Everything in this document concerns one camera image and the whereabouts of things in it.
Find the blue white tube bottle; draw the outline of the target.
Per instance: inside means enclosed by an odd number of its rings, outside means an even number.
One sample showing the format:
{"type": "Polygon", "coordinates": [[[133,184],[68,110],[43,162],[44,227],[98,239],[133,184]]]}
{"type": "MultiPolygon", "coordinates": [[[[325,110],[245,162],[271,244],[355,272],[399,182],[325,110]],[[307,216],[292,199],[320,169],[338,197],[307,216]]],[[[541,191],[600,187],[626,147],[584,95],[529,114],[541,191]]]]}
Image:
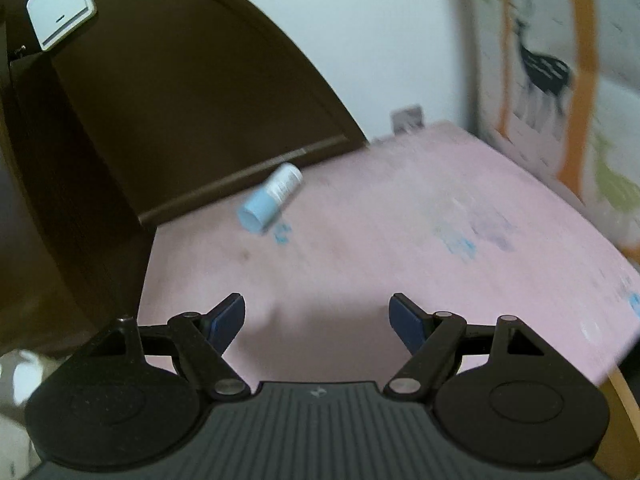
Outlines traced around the blue white tube bottle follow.
{"type": "Polygon", "coordinates": [[[251,233],[265,232],[302,184],[302,172],[290,162],[282,164],[238,209],[242,228],[251,233]]]}

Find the dark wooden nightstand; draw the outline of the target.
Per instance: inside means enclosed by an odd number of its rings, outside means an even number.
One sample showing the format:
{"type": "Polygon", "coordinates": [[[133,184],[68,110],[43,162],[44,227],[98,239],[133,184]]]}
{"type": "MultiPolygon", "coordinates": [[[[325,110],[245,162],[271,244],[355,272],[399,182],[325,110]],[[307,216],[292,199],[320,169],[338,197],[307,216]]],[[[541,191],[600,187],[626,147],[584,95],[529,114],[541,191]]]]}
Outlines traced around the dark wooden nightstand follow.
{"type": "Polygon", "coordinates": [[[232,292],[226,352],[251,385],[387,382],[408,353],[396,292],[472,324],[513,314],[594,382],[639,333],[639,275],[587,220],[510,159],[440,124],[308,168],[264,235],[241,199],[160,226],[139,321],[206,312],[232,292]]]}

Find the dark wooden headboard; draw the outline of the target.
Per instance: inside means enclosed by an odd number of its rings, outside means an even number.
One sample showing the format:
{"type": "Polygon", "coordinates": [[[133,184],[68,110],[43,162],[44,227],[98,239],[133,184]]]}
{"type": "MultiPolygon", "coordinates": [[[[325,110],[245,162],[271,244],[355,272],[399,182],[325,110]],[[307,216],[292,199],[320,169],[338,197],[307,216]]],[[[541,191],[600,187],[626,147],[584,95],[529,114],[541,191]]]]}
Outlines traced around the dark wooden headboard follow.
{"type": "Polygon", "coordinates": [[[94,0],[49,51],[1,0],[1,349],[137,312],[156,228],[366,138],[248,0],[94,0]]]}

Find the deer print curtain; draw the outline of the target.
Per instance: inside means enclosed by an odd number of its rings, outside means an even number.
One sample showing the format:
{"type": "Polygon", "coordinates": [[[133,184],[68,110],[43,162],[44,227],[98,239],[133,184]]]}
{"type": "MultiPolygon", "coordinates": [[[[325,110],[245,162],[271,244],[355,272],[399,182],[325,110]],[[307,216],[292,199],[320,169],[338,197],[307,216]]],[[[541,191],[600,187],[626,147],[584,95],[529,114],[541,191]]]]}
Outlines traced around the deer print curtain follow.
{"type": "Polygon", "coordinates": [[[639,0],[472,0],[478,125],[639,257],[639,0]]]}

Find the grey wall socket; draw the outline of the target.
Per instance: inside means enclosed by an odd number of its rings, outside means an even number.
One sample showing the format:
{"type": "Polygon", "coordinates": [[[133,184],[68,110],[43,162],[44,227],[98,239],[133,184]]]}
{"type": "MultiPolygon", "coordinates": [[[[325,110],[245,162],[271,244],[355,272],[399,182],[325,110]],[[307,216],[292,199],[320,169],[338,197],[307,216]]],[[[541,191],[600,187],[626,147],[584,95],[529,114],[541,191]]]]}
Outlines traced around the grey wall socket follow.
{"type": "Polygon", "coordinates": [[[390,113],[393,134],[409,133],[424,127],[424,115],[420,105],[411,105],[390,113]]]}

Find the white wall switch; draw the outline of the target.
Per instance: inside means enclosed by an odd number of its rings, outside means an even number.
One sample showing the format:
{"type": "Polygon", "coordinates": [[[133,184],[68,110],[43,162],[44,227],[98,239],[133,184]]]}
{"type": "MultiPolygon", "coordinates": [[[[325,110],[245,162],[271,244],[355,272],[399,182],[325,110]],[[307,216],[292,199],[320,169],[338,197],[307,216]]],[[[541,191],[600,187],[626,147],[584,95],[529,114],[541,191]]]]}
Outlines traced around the white wall switch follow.
{"type": "Polygon", "coordinates": [[[51,50],[98,12],[94,0],[27,0],[26,10],[43,51],[51,50]]]}

